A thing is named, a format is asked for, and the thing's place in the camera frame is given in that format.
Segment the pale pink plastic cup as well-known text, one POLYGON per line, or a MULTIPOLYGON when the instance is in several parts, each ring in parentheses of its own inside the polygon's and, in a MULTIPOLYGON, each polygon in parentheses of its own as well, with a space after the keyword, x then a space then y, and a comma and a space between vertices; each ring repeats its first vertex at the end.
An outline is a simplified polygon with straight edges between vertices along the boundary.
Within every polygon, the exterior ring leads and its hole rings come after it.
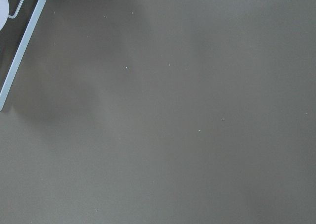
POLYGON ((7 22, 9 15, 9 2, 8 0, 0 0, 0 30, 7 22))

